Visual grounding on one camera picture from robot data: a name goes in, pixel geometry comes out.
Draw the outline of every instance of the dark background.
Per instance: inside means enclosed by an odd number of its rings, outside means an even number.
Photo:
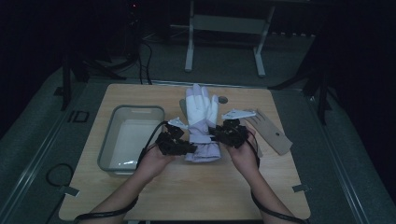
[[[306,59],[331,65],[331,85],[395,201],[396,2],[342,3],[333,12],[323,7],[280,6],[271,29],[287,35],[300,30],[318,35]],[[125,8],[129,6],[121,0],[0,2],[0,137],[44,80],[61,66],[67,50],[104,55],[104,43],[128,21]],[[188,1],[151,0],[139,6],[142,20],[151,23],[163,38],[168,37],[169,23],[188,23]],[[252,15],[261,15],[251,10]],[[319,16],[324,15],[321,10],[326,11],[326,22]],[[299,11],[309,12],[308,16],[290,18]],[[239,13],[250,14],[247,9]],[[316,57],[323,53],[331,57]]]

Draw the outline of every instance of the black cable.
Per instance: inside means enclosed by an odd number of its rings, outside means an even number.
[[[254,140],[256,141],[256,146],[257,146],[257,139],[254,136],[254,134],[247,130],[248,132],[250,132],[250,134],[253,136]],[[245,142],[250,146],[250,149],[254,152],[254,155],[256,157],[256,162],[257,162],[257,167],[260,167],[260,158],[258,155],[258,149],[256,150],[255,147],[246,139]],[[287,220],[287,221],[291,221],[291,222],[295,222],[295,223],[301,223],[301,224],[305,224],[307,223],[305,220],[299,219],[297,217],[291,217],[291,216],[287,216],[278,212],[274,212],[266,207],[264,207],[264,205],[262,205],[259,200],[256,199],[256,197],[253,194],[253,191],[250,192],[251,195],[251,199],[253,200],[253,202],[256,204],[257,207],[259,207],[260,210],[262,210],[264,213],[273,216],[273,217],[277,217],[283,220]]]
[[[115,71],[115,72],[119,73],[120,71],[117,71],[117,70],[123,69],[123,68],[127,67],[128,65],[133,66],[135,61],[136,61],[136,59],[134,59],[132,57],[126,57],[125,62],[114,64],[114,65],[108,65],[108,66],[105,66],[105,68],[108,68],[111,71]]]
[[[149,63],[151,61],[152,48],[144,41],[142,41],[142,44],[145,45],[146,47],[148,47],[148,49],[149,49],[148,62],[146,64],[146,77],[147,77],[147,80],[148,80],[148,84],[152,85],[151,78],[149,77]]]
[[[283,220],[287,220],[287,221],[291,221],[291,222],[295,222],[295,223],[300,223],[300,224],[306,224],[306,222],[305,222],[304,220],[299,219],[299,218],[297,218],[297,217],[290,217],[290,216],[287,216],[287,215],[284,215],[284,214],[281,214],[281,213],[278,213],[278,212],[274,212],[274,211],[269,210],[268,208],[264,207],[264,206],[256,199],[256,197],[254,196],[254,194],[253,194],[252,191],[250,192],[250,195],[251,195],[251,199],[252,199],[253,202],[256,204],[256,206],[258,206],[259,209],[262,210],[264,213],[266,213],[266,214],[268,214],[268,215],[270,215],[270,216],[273,216],[273,217],[277,217],[277,218],[283,219]]]
[[[59,167],[61,167],[61,166],[65,166],[65,167],[70,171],[70,179],[69,179],[66,183],[64,183],[64,184],[59,184],[59,183],[52,182],[52,181],[50,180],[50,175],[52,174],[52,172],[53,172],[55,169],[57,169],[57,168],[59,168]],[[73,169],[69,164],[67,164],[67,163],[59,163],[59,164],[57,164],[57,165],[51,167],[51,168],[47,171],[47,173],[46,173],[46,180],[47,180],[47,183],[49,183],[49,184],[50,184],[51,186],[53,186],[53,187],[69,186],[70,182],[72,181],[73,174],[74,174],[74,169]],[[59,202],[57,202],[56,205],[55,205],[55,207],[52,209],[52,211],[51,211],[49,217],[47,218],[46,223],[50,223],[50,220],[52,219],[53,215],[56,213],[56,211],[58,210],[58,208],[61,206],[61,203],[62,203],[63,201],[64,201],[64,194],[62,195],[62,197],[61,197],[61,199],[59,200]]]
[[[158,131],[158,129],[163,126],[167,121],[163,121],[160,124],[155,127],[154,131],[152,132],[151,136],[149,137],[145,147],[142,149],[139,155],[139,159],[137,160],[137,165],[136,169],[139,167],[140,162],[143,160],[143,158],[146,156],[146,154],[152,149],[153,147],[149,148],[149,143],[151,142],[152,138],[154,137],[155,133]],[[137,196],[130,204],[128,204],[126,207],[121,208],[119,210],[114,210],[110,212],[100,212],[100,213],[86,213],[79,215],[75,218],[74,223],[79,223],[81,220],[86,220],[86,219],[94,219],[94,218],[104,218],[104,217],[116,217],[122,214],[127,213],[129,210],[134,208],[134,206],[137,203],[139,196]]]
[[[139,79],[140,79],[140,84],[143,85],[143,78],[142,78],[142,58],[140,57],[140,54],[137,56],[137,60],[139,61]]]

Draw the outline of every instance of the translucent plastic bin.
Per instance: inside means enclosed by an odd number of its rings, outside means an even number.
[[[99,167],[116,175],[133,173],[140,152],[164,117],[163,109],[156,105],[116,107],[98,157]],[[161,131],[162,128],[159,128],[151,139],[151,144]]]

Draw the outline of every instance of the metal stand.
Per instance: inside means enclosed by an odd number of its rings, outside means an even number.
[[[258,76],[265,76],[264,66],[262,64],[262,47],[264,45],[265,38],[268,35],[268,29],[274,15],[275,7],[270,8],[266,20],[255,20],[194,14],[194,1],[190,0],[190,3],[189,45],[187,48],[186,66],[184,68],[186,72],[192,71],[194,30],[207,30],[260,35],[262,38],[258,46],[253,49],[253,53]]]
[[[62,58],[63,86],[60,93],[64,98],[61,108],[62,111],[66,110],[71,100],[72,91],[71,91],[71,81],[70,81],[71,79],[70,70],[73,70],[77,81],[87,82],[89,79],[89,74],[85,68],[86,65],[84,63],[88,64],[90,67],[99,70],[102,74],[112,79],[118,79],[118,80],[126,79],[126,77],[120,77],[119,75],[113,73],[110,69],[102,66],[101,64],[91,59],[84,53],[66,52],[64,54],[64,57]]]
[[[326,125],[325,110],[328,108],[326,97],[330,76],[334,68],[333,64],[336,61],[332,39],[325,32],[321,31],[316,37],[294,77],[267,88],[268,90],[282,90],[295,82],[308,78],[303,93],[305,96],[312,97],[320,89],[318,117],[323,125]]]

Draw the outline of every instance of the wrist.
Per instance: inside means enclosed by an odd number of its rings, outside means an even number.
[[[132,179],[134,179],[137,183],[146,186],[151,180],[154,178],[154,176],[148,175],[145,172],[142,172],[141,170],[137,169],[132,176]]]

